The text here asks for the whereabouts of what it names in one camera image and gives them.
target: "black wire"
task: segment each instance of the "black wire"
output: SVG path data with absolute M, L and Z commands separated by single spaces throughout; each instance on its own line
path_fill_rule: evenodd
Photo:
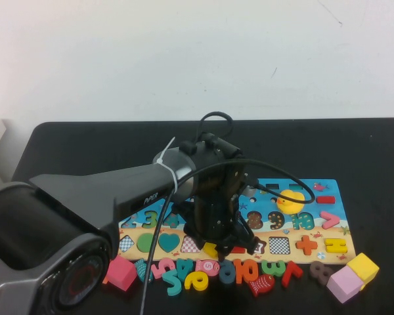
M 296 182 L 298 185 L 302 186 L 302 188 L 304 188 L 308 194 L 310 195 L 311 199 L 310 200 L 299 200 L 299 199 L 294 199 L 294 198 L 289 198 L 286 196 L 283 196 L 281 194 L 278 194 L 276 192 L 273 192 L 272 190 L 269 190 L 268 188 L 258 184 L 256 185 L 255 188 L 260 189 L 260 190 L 264 190 L 267 192 L 270 192 L 271 194 L 278 196 L 280 198 L 283 198 L 285 200 L 289 200 L 292 202 L 296 202 L 296 203 L 303 203 L 303 204 L 308 204 L 308 203 L 313 203 L 315 201 L 315 195 L 313 193 L 313 191 L 304 183 L 302 182 L 300 179 L 298 179 L 297 177 L 293 176 L 292 174 L 286 172 L 283 169 L 280 169 L 278 167 L 275 167 L 274 165 L 268 164 L 266 162 L 263 161 L 258 161 L 256 159 L 228 159 L 226 161 L 222 161 L 216 164 L 212 164 L 209 166 L 206 166 L 202 169 L 199 169 L 197 171 L 188 173 L 187 175 L 185 175 L 184 177 L 182 177 L 179 181 L 178 181 L 178 188 L 180 187 L 180 185 L 184 184 L 188 179 L 190 179 L 191 177 L 194 177 L 198 174 L 200 174 L 201 172 L 207 171 L 209 169 L 213 169 L 216 167 L 220 167 L 220 166 L 225 166 L 225 165 L 231 165 L 231 164 L 244 164 L 244 165 L 255 165 L 255 166 L 261 166 L 267 169 L 270 169 L 276 173 L 279 173 L 281 175 L 284 175 L 285 177 L 292 179 L 294 182 Z
M 140 315 L 143 315 L 143 312 L 144 312 L 144 302 L 146 300 L 147 285 L 149 283 L 149 277 L 150 277 L 150 265 L 152 264 L 152 261 L 153 261 L 153 255 L 155 253 L 156 243 L 158 242 L 160 228 L 162 226 L 162 222 L 164 221 L 164 217 L 165 217 L 169 202 L 171 201 L 173 194 L 174 194 L 174 189 L 172 189 L 171 193 L 166 198 L 164 206 L 162 207 L 162 210 L 160 211 L 160 216 L 159 216 L 158 222 L 156 223 L 155 232 L 154 232 L 153 238 L 152 238 L 152 244 L 150 245 L 149 256 L 147 258 L 146 272 L 144 273 L 144 282 L 143 282 L 144 286 L 143 286 L 143 292 L 142 292 L 142 303 L 140 306 Z
M 223 134 L 223 135 L 221 135 L 221 136 L 219 136 L 219 138 L 223 138 L 223 137 L 225 137 L 225 136 L 227 136 L 227 135 L 230 135 L 230 134 L 232 133 L 232 130 L 234 129 L 234 125 L 233 125 L 233 122 L 234 122 L 234 121 L 233 121 L 233 119 L 231 118 L 231 116 L 228 115 L 228 114 L 225 114 L 225 113 L 223 113 L 223 112 L 211 112 L 211 113 L 208 113 L 207 115 L 205 115 L 205 116 L 200 120 L 200 122 L 198 123 L 197 131 L 196 131 L 196 139 L 195 139 L 195 141 L 194 141 L 195 143 L 197 143 L 198 139 L 200 138 L 200 135 L 203 133 L 202 127 L 203 127 L 204 121 L 206 120 L 206 118 L 213 117 L 213 116 L 218 116 L 218 117 L 225 118 L 226 121 L 228 122 L 229 126 L 230 126 L 228 132 L 225 133 L 225 134 Z

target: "yellow block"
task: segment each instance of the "yellow block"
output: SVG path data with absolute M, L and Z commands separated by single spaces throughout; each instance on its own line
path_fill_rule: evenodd
M 347 253 L 346 240 L 342 238 L 326 238 L 324 243 L 326 244 L 327 253 Z
M 375 278 L 380 267 L 378 267 L 368 256 L 364 253 L 360 253 L 354 259 L 349 261 L 347 265 L 357 274 L 357 276 L 363 281 L 365 287 L 368 282 Z
M 194 271 L 191 272 L 184 281 L 184 288 L 189 290 L 191 288 L 191 284 L 197 291 L 204 291 L 209 286 L 209 277 L 205 272 L 202 271 Z
M 203 246 L 203 252 L 208 254 L 211 258 L 217 259 L 216 244 L 206 242 Z

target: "wooden puzzle board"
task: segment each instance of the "wooden puzzle board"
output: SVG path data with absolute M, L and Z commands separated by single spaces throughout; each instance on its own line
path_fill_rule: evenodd
M 279 261 L 283 260 L 294 261 L 295 263 L 311 263 L 313 261 L 321 261 L 324 264 L 346 264 L 351 259 L 355 258 L 355 248 L 353 247 L 353 240 L 350 235 L 349 224 L 341 201 L 341 196 L 337 182 L 332 179 L 304 179 L 302 180 L 308 185 L 314 192 L 315 197 L 318 196 L 334 196 L 336 198 L 335 204 L 318 204 L 314 201 L 309 205 L 305 205 L 301 212 L 298 213 L 298 217 L 289 216 L 282 214 L 274 202 L 275 198 L 272 194 L 260 192 L 259 190 L 255 193 L 253 198 L 246 196 L 240 196 L 240 211 L 242 216 L 248 221 L 256 218 L 257 222 L 252 222 L 251 228 L 254 234 L 265 242 L 265 246 L 261 250 L 258 250 L 254 255 L 247 253 L 231 253 L 227 259 L 253 259 L 255 261 Z M 269 188 L 276 192 L 281 192 L 285 189 L 291 189 L 293 191 L 302 192 L 305 199 L 309 198 L 306 191 L 300 190 L 298 186 L 294 185 L 294 182 L 289 179 L 281 178 L 266 178 L 260 179 L 260 184 L 269 185 Z M 136 260 L 144 258 L 147 260 L 148 253 L 143 253 L 137 247 L 138 242 L 141 245 L 146 245 L 144 241 L 145 237 L 143 234 L 153 234 L 156 220 L 160 214 L 164 200 L 160 200 L 153 205 L 139 211 L 136 215 L 130 218 L 122 220 L 120 222 L 120 250 L 119 254 L 129 260 Z M 326 211 L 339 217 L 339 224 L 329 228 L 323 229 L 321 226 L 326 220 L 320 218 L 320 212 Z M 184 220 L 180 216 L 169 217 L 171 210 L 170 206 L 164 219 L 164 225 L 162 226 L 160 236 L 163 234 L 176 234 L 179 237 L 179 241 L 175 241 L 176 237 L 168 237 L 165 235 L 163 240 L 169 240 L 169 244 L 166 247 L 169 248 L 168 252 L 165 252 L 160 245 L 156 246 L 154 260 L 160 260 L 165 257 L 175 259 L 210 259 L 211 257 L 203 251 L 197 250 L 192 244 L 192 240 L 185 235 L 183 232 Z M 298 218 L 305 222 L 306 227 L 299 226 L 297 229 Z M 304 255 L 302 249 L 296 248 L 296 242 L 300 241 L 302 236 L 309 236 L 311 241 L 318 243 L 318 248 L 312 250 L 311 255 Z M 345 239 L 347 246 L 347 253 L 327 253 L 326 246 L 324 244 L 325 238 L 340 238 Z

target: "black table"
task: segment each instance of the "black table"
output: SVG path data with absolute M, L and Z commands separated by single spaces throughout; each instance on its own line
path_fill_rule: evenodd
M 220 133 L 225 125 L 206 126 Z M 13 180 L 151 163 L 171 137 L 191 139 L 195 129 L 195 122 L 45 123 L 34 130 Z M 336 179 L 355 249 L 380 271 L 345 305 L 309 279 L 307 265 L 302 265 L 302 280 L 291 280 L 286 290 L 276 281 L 272 292 L 257 299 L 245 283 L 227 287 L 218 279 L 210 280 L 204 292 L 183 290 L 168 297 L 159 281 L 148 288 L 145 314 L 394 314 L 394 119 L 236 121 L 227 140 L 246 156 L 299 178 Z M 274 176 L 263 169 L 249 171 Z M 140 299 L 139 281 L 127 292 L 102 285 L 73 314 L 138 314 Z

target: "green circle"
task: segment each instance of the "green circle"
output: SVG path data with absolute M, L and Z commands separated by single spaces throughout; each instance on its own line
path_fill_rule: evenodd
M 142 253 L 148 253 L 150 251 L 150 245 L 152 244 L 152 233 L 144 233 L 139 236 L 137 240 L 137 248 Z

